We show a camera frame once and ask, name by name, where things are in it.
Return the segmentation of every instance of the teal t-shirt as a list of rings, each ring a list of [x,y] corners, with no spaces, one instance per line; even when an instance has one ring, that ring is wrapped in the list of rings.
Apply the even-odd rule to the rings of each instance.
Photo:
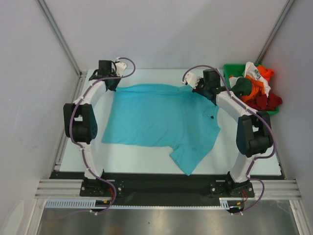
[[[165,84],[117,88],[102,142],[169,146],[171,158],[190,175],[220,131],[219,107],[191,91],[189,86]]]

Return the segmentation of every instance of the red cloth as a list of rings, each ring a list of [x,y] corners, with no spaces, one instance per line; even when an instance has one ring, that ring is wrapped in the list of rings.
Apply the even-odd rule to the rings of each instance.
[[[281,105],[283,100],[281,97],[270,92],[268,98],[266,94],[263,94],[245,103],[258,111],[275,111],[276,106]]]

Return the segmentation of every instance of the orange cloth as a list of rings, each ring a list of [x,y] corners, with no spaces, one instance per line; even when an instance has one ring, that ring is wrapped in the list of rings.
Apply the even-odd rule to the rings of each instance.
[[[248,100],[255,99],[259,95],[265,94],[263,82],[254,80],[249,75],[247,75],[246,78],[250,79],[252,83],[252,90],[251,90],[250,95],[243,95],[242,97],[240,97],[240,99],[244,103],[246,103]]]
[[[274,70],[267,69],[262,65],[259,65],[257,68],[261,76],[269,83],[270,77],[275,73]]]

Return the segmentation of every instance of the dark green cloth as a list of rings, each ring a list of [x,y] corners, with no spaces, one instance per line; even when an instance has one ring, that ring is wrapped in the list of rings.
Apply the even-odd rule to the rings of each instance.
[[[231,89],[237,97],[250,95],[252,91],[252,82],[245,77],[239,77],[235,86]]]

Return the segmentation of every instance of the cable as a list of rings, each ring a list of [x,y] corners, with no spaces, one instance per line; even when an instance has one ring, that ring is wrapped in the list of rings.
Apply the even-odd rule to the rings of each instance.
[[[108,191],[111,193],[111,198],[114,198],[114,192],[112,191],[112,188],[109,188]]]
[[[70,122],[69,122],[69,136],[70,136],[70,139],[72,140],[72,142],[73,142],[75,145],[77,145],[77,146],[79,146],[79,147],[81,148],[82,156],[83,156],[83,161],[84,161],[85,167],[88,169],[89,173],[90,173],[93,177],[95,177],[96,179],[98,179],[98,180],[100,180],[100,181],[102,181],[102,182],[104,182],[104,183],[110,185],[110,186],[113,188],[113,191],[114,191],[114,198],[112,198],[110,204],[109,204],[106,208],[104,208],[102,211],[96,212],[95,215],[104,213],[104,212],[114,203],[114,201],[115,201],[115,199],[116,199],[116,188],[115,188],[115,186],[114,186],[110,181],[107,181],[107,180],[104,180],[104,179],[100,178],[99,176],[97,176],[97,175],[90,169],[90,166],[88,165],[88,163],[87,163],[87,161],[86,161],[86,156],[85,156],[84,147],[83,147],[80,143],[78,143],[78,142],[76,142],[76,141],[74,140],[74,137],[73,137],[73,122],[74,122],[74,117],[75,117],[75,114],[76,114],[76,111],[77,111],[79,105],[81,104],[81,102],[84,100],[84,97],[89,93],[89,91],[93,88],[94,85],[96,85],[98,82],[101,82],[101,81],[104,81],[104,80],[107,80],[107,79],[121,79],[121,78],[126,78],[126,77],[129,77],[129,76],[133,75],[133,73],[134,73],[135,70],[136,70],[136,65],[135,65],[135,63],[134,63],[131,59],[126,58],[126,57],[120,57],[120,58],[118,58],[118,60],[122,60],[122,59],[128,60],[128,61],[130,61],[130,62],[133,64],[133,67],[134,67],[133,71],[132,71],[130,74],[125,75],[125,76],[122,76],[122,77],[103,77],[103,78],[100,78],[100,79],[96,80],[95,82],[93,82],[93,83],[86,89],[86,91],[84,92],[84,94],[81,96],[80,100],[79,100],[79,101],[77,102],[77,104],[75,105],[75,107],[74,107],[74,109],[73,109],[73,113],[72,113],[72,115],[71,115],[71,117],[70,117]]]
[[[115,73],[116,73],[116,71],[117,71],[117,67],[116,67],[116,64],[115,64],[115,62],[114,61],[111,61],[112,62],[112,64],[114,65],[114,68],[115,68]]]
[[[248,195],[246,194],[244,190],[241,192],[241,194],[243,195],[243,202],[246,202],[248,200]]]
[[[258,159],[268,159],[268,158],[272,157],[272,156],[275,154],[275,152],[276,152],[276,138],[275,138],[275,136],[274,136],[274,133],[273,133],[271,127],[267,124],[267,122],[266,122],[261,116],[259,116],[258,114],[256,114],[255,112],[253,112],[252,110],[250,110],[249,108],[247,108],[247,107],[242,103],[241,100],[239,100],[236,96],[233,96],[233,95],[231,94],[230,89],[229,89],[229,87],[228,87],[227,84],[226,84],[225,78],[221,75],[221,73],[220,73],[215,67],[212,67],[212,66],[209,66],[209,65],[197,65],[197,66],[193,66],[192,68],[188,69],[188,70],[185,72],[185,74],[184,74],[183,77],[182,77],[182,81],[184,81],[184,77],[186,76],[186,74],[187,74],[188,72],[190,72],[190,71],[193,70],[193,69],[199,68],[199,67],[210,68],[210,69],[213,69],[215,72],[217,72],[217,74],[220,76],[221,80],[223,81],[224,86],[225,86],[225,88],[226,88],[226,90],[227,90],[227,93],[228,93],[228,95],[231,97],[231,99],[234,100],[236,103],[238,103],[241,107],[243,107],[243,108],[244,108],[245,110],[247,110],[249,113],[251,113],[252,115],[256,116],[256,117],[264,124],[264,126],[268,129],[268,131],[269,131],[269,133],[270,133],[270,135],[271,135],[271,137],[272,137],[272,139],[273,139],[273,151],[272,151],[272,153],[269,154],[268,156],[264,156],[264,157],[259,156],[259,157],[254,158],[253,161],[251,162],[250,166],[248,167],[248,170],[246,171],[246,177],[247,177],[249,180],[259,181],[259,182],[262,184],[262,191],[261,191],[261,194],[260,194],[259,198],[255,201],[255,203],[254,203],[252,206],[250,206],[250,207],[248,207],[247,209],[243,210],[243,211],[247,211],[247,210],[253,208],[253,207],[261,200],[261,198],[263,197],[264,191],[265,191],[265,185],[264,185],[264,183],[263,183],[262,180],[259,180],[259,179],[251,179],[251,178],[249,177],[250,171],[252,170],[253,165],[254,165],[254,163],[255,163],[256,160],[258,160]]]

